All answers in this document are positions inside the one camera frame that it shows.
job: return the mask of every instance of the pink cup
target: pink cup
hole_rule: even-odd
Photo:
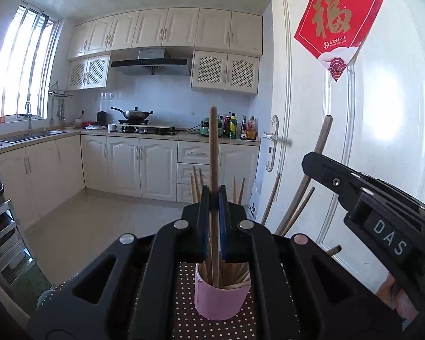
[[[246,300],[248,286],[237,289],[219,289],[207,284],[198,273],[195,265],[195,308],[208,320],[225,321],[236,316]]]

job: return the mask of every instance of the range hood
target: range hood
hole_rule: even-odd
[[[135,75],[190,75],[190,59],[172,59],[164,48],[142,48],[135,60],[113,61],[112,67],[119,72]]]

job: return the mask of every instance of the green bottle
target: green bottle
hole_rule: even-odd
[[[236,114],[232,114],[231,115],[231,119],[230,119],[230,132],[228,133],[228,137],[230,139],[235,139],[236,138],[236,127],[237,127],[237,120],[236,120]]]

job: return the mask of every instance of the kitchen sink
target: kitchen sink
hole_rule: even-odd
[[[24,134],[24,135],[16,135],[14,137],[9,137],[5,139],[1,139],[0,141],[5,143],[18,143],[22,141],[28,141],[29,139],[35,139],[35,138],[42,138],[47,137],[49,135],[57,135],[57,134],[63,134],[66,133],[65,131],[54,131],[54,130],[48,130],[48,131],[42,131],[41,133],[35,133],[32,135]]]

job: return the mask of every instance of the lattice cabinet door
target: lattice cabinet door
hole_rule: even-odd
[[[260,59],[249,56],[228,55],[225,89],[258,93]]]
[[[226,53],[195,51],[191,86],[225,89],[227,57]]]
[[[84,88],[101,88],[107,84],[110,55],[96,56],[88,59]]]
[[[83,89],[88,59],[73,61],[69,67],[68,90]]]

